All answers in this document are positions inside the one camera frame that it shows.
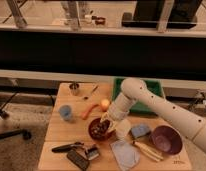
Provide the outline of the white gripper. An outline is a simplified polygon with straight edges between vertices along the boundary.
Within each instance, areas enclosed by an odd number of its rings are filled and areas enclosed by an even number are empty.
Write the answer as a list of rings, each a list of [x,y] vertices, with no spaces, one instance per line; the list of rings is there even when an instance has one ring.
[[[134,99],[127,97],[123,93],[120,93],[116,97],[116,99],[109,106],[108,113],[107,112],[103,113],[100,118],[100,123],[103,123],[106,120],[109,121],[110,124],[107,130],[108,133],[116,129],[118,125],[117,121],[121,121],[127,117],[131,107],[135,103],[136,101]]]

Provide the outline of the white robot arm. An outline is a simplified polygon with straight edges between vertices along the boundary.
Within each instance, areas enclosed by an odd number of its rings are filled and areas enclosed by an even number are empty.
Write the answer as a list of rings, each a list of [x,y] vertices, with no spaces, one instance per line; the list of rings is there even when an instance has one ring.
[[[136,102],[145,104],[206,153],[206,119],[153,94],[141,79],[126,78],[122,81],[121,92],[101,116],[101,122],[110,121],[109,132],[128,116]]]

